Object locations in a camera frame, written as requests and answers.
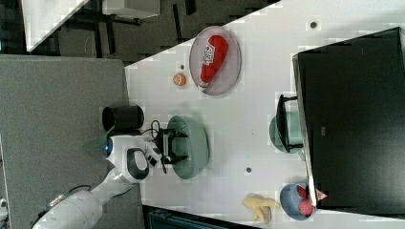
red fruit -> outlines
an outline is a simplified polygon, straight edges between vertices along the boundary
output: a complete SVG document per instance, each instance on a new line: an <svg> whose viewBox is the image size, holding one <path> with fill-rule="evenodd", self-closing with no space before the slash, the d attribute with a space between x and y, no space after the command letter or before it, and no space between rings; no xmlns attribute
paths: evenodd
<svg viewBox="0 0 405 229"><path fill-rule="evenodd" d="M304 217L309 217L312 215L313 212L313 206L310 204L309 199L304 199L300 202L298 205L298 210L300 210L301 215Z"/></svg>
<svg viewBox="0 0 405 229"><path fill-rule="evenodd" d="M297 185L297 192L301 198L308 198L308 196L309 196L309 193L307 193L307 190L299 185Z"/></svg>

white table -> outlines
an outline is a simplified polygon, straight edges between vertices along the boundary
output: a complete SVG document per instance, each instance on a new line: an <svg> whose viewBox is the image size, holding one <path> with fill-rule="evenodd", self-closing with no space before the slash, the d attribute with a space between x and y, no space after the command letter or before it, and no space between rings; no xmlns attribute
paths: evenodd
<svg viewBox="0 0 405 229"><path fill-rule="evenodd" d="M60 27L89 0L22 0L27 52Z"/></svg>
<svg viewBox="0 0 405 229"><path fill-rule="evenodd" d="M291 57L296 53L363 34L405 26L405 2L397 0L284 0L224 26L237 38L243 65L233 90L222 97L200 93L190 77L192 40L126 68L130 103L145 111L145 128L165 127L173 112L198 119L209 137L210 160L190 180L170 168L155 168L141 183L142 203L261 228L403 228L404 221L318 210L307 221L273 210L269 225L251 222L242 205L248 193L279 200L283 186L305 180L298 155L275 149L268 125L281 93L295 92ZM312 21L318 23L311 29ZM185 88L172 77L185 66ZM252 173L245 172L246 167Z"/></svg>

red object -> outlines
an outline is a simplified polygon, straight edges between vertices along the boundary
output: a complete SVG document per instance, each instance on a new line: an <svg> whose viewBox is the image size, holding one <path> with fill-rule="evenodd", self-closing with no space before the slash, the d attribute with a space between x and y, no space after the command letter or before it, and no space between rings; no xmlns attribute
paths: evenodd
<svg viewBox="0 0 405 229"><path fill-rule="evenodd" d="M209 38L203 55L202 73L199 80L200 90L203 91L208 87L215 73L223 64L227 48L228 43L223 37L213 35Z"/></svg>
<svg viewBox="0 0 405 229"><path fill-rule="evenodd" d="M301 198L308 198L309 197L309 193L307 192L307 190L305 188L299 186L299 185L297 185L297 192L298 192L298 195Z"/></svg>
<svg viewBox="0 0 405 229"><path fill-rule="evenodd" d="M300 202L298 205L298 210L300 210L301 215L304 217L309 217L312 215L313 212L313 206L310 204L309 199L304 199Z"/></svg>

yellow object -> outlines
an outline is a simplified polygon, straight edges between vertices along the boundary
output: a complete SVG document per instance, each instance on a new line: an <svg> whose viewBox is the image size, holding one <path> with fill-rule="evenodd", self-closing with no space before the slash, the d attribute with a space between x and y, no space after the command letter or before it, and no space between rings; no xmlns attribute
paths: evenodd
<svg viewBox="0 0 405 229"><path fill-rule="evenodd" d="M280 203L271 198L263 198L259 195L248 195L242 201L242 204L253 211L253 221L260 219L261 222L268 224L270 217L270 207L278 207Z"/></svg>

blue object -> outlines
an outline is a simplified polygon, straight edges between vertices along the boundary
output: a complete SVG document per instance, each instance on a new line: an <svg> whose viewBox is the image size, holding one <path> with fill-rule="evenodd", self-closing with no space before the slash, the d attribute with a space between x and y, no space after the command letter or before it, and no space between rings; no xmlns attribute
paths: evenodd
<svg viewBox="0 0 405 229"><path fill-rule="evenodd" d="M298 205L303 198L298 195L297 184L289 184L285 186L280 193L280 202L283 207L284 212L291 218L296 220L306 220L308 218L301 215L300 210L298 210Z"/></svg>
<svg viewBox="0 0 405 229"><path fill-rule="evenodd" d="M161 210L148 214L149 229L225 229L203 222L174 217L172 214Z"/></svg>

